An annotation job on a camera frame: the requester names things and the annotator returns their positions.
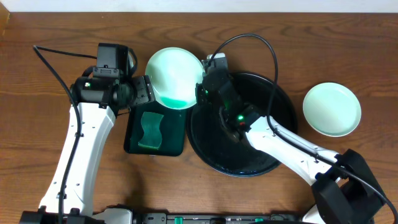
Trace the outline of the pale green plate top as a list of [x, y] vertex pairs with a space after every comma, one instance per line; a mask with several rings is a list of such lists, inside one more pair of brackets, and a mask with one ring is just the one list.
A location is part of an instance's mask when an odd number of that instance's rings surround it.
[[197, 103], [195, 88], [202, 82], [203, 72], [203, 65], [191, 52], [167, 47], [149, 59], [145, 75], [150, 78], [158, 103], [173, 110], [185, 110]]

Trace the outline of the pale green plate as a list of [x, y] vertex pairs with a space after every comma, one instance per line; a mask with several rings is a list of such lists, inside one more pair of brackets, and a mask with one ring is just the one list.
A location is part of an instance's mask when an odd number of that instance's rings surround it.
[[195, 88], [202, 82], [203, 72], [203, 65], [191, 52], [167, 47], [149, 59], [145, 75], [150, 78], [158, 103], [173, 110], [185, 110], [197, 103]]
[[307, 123], [315, 131], [334, 138], [352, 133], [362, 116], [357, 96], [335, 82], [312, 87], [303, 99], [302, 109]]

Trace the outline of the green wavy sponge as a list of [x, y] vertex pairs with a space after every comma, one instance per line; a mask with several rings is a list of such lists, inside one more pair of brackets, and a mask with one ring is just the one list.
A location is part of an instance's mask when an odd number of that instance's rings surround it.
[[162, 114], [145, 111], [141, 117], [143, 136], [138, 145], [146, 149], [158, 150], [162, 144], [162, 133], [160, 125], [163, 119]]

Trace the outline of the pale green plate bottom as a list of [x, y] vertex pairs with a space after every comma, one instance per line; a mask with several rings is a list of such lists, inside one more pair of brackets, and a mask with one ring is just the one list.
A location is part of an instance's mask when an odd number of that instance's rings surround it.
[[352, 133], [362, 116], [357, 96], [335, 82], [312, 87], [303, 99], [302, 109], [307, 123], [315, 131], [334, 138]]

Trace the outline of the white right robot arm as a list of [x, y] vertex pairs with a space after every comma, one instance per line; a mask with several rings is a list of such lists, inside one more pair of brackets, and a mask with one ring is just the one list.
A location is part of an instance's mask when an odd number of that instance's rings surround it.
[[303, 222], [368, 223], [390, 205], [364, 158], [319, 147], [289, 131], [270, 114], [242, 99], [233, 85], [226, 57], [202, 60], [203, 81], [196, 86], [199, 105], [209, 106], [220, 128], [234, 141], [245, 140], [286, 165], [312, 188], [315, 205]]

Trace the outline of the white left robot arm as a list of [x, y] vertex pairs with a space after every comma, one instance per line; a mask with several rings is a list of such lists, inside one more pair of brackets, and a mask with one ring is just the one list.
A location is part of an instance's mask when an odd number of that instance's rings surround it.
[[57, 169], [35, 212], [22, 212], [20, 223], [133, 223], [134, 212], [122, 205], [93, 210], [96, 175], [104, 144], [121, 110], [153, 102], [148, 76], [135, 77], [137, 57], [132, 48], [100, 43], [96, 65], [66, 86], [49, 70], [69, 97], [67, 137]]

